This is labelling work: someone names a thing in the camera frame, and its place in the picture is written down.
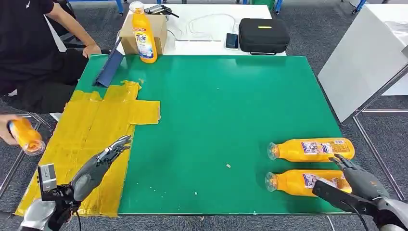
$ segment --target black zippered case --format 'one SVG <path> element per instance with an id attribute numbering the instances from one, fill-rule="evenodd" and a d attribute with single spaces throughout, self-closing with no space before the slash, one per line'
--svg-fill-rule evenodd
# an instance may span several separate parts
<path id="1" fill-rule="evenodd" d="M 286 25 L 279 19 L 244 18 L 239 25 L 240 48 L 250 53 L 282 53 L 289 45 Z"/>

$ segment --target smartphone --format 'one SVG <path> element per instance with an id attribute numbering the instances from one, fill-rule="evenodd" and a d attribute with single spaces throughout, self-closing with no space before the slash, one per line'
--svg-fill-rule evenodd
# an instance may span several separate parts
<path id="1" fill-rule="evenodd" d="M 227 33 L 227 39 L 225 39 L 225 48 L 238 49 L 238 35 Z"/>

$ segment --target robotic hand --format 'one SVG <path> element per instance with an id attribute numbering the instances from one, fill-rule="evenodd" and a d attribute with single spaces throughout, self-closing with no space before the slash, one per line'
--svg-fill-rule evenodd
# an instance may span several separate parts
<path id="1" fill-rule="evenodd" d="M 69 184 L 57 185 L 54 165 L 38 167 L 41 199 L 35 200 L 24 215 L 19 231 L 58 231 L 81 202 L 99 186 L 105 173 L 118 156 L 129 146 L 130 136 L 123 136 L 99 154 L 94 155 L 77 172 Z"/>
<path id="2" fill-rule="evenodd" d="M 330 158 L 344 173 L 352 194 L 334 188 L 318 180 L 313 194 L 334 207 L 357 213 L 364 228 L 369 230 L 361 214 L 373 217 L 381 231 L 408 231 L 408 205 L 389 198 L 389 194 L 378 179 L 357 164 L 339 154 Z"/>

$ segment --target person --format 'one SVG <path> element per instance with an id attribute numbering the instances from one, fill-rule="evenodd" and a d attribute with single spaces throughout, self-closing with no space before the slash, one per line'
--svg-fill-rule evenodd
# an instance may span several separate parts
<path id="1" fill-rule="evenodd" d="M 86 46 L 59 52 L 44 17 L 61 24 Z M 101 49 L 60 4 L 52 0 L 0 1 L 0 96 L 29 112 L 62 112 L 91 54 Z M 9 93 L 17 90 L 17 95 Z"/>
<path id="2" fill-rule="evenodd" d="M 17 145 L 17 141 L 11 136 L 7 129 L 7 122 L 18 119 L 16 115 L 0 115 L 0 138 L 9 145 Z"/>

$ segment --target person's arm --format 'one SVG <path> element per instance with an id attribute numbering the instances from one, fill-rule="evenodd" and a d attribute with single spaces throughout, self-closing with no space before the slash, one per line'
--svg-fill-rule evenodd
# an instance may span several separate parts
<path id="1" fill-rule="evenodd" d="M 68 14 L 58 3 L 54 3 L 54 7 L 46 14 L 49 18 L 55 20 L 63 27 L 65 27 L 69 32 L 74 34 L 78 39 L 80 39 L 86 48 L 84 48 L 82 54 L 85 57 L 89 57 L 91 54 L 100 54 L 101 49 L 92 39 L 91 36 L 85 31 L 85 29 L 79 24 L 75 18 Z"/>
<path id="2" fill-rule="evenodd" d="M 13 119 L 18 119 L 16 115 L 0 115 L 0 138 L 9 145 L 17 145 L 17 141 L 10 135 L 7 129 L 7 122 Z"/>

